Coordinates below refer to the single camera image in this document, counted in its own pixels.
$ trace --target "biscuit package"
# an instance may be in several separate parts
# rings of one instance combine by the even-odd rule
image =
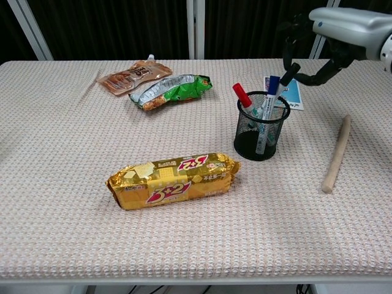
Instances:
[[[146,91],[128,94],[129,98],[143,110],[152,110],[168,101],[185,101],[199,98],[213,85],[204,75],[178,75],[164,78]]]
[[[106,185],[120,207],[139,209],[227,192],[240,163],[209,153],[123,168]]]
[[[146,61],[139,60],[130,69],[107,75],[97,81],[118,96],[135,89],[146,81],[159,80],[171,74],[171,69],[157,63],[154,55],[150,55]]]

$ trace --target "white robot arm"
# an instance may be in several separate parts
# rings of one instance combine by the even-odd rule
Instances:
[[[316,75],[298,73],[305,85],[321,85],[348,67],[353,60],[381,60],[392,73],[392,15],[342,7],[314,9],[308,17],[296,17],[286,40],[284,66],[291,65],[295,42],[313,31],[326,37],[332,58]]]

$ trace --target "gold snack package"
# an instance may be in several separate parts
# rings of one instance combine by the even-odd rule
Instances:
[[[222,153],[148,162],[123,168],[106,185],[130,210],[227,192],[241,164]]]
[[[156,62],[154,55],[150,55],[146,61],[139,60],[130,69],[107,75],[97,81],[118,96],[135,89],[146,81],[159,80],[171,74],[171,69]]]

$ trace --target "white textured tablecloth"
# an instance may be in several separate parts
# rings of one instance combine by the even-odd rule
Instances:
[[[301,60],[314,74],[325,61]],[[281,60],[163,61],[209,75],[200,100],[151,113],[95,82],[131,61],[0,67],[0,280],[83,277],[392,276],[392,76],[355,62],[305,87],[265,162],[233,148],[232,85],[262,88]],[[334,192],[321,183],[343,117],[352,128]],[[229,193],[124,211],[105,186],[120,168],[223,152]]]

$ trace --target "pen holder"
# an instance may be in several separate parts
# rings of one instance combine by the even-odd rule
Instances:
[[[267,92],[253,91],[247,93],[255,108],[263,105]],[[276,145],[283,122],[290,114],[290,106],[282,97],[277,98],[271,119],[262,120],[248,115],[240,101],[237,103],[239,118],[234,139],[234,148],[246,159],[262,161],[271,158],[276,152]]]

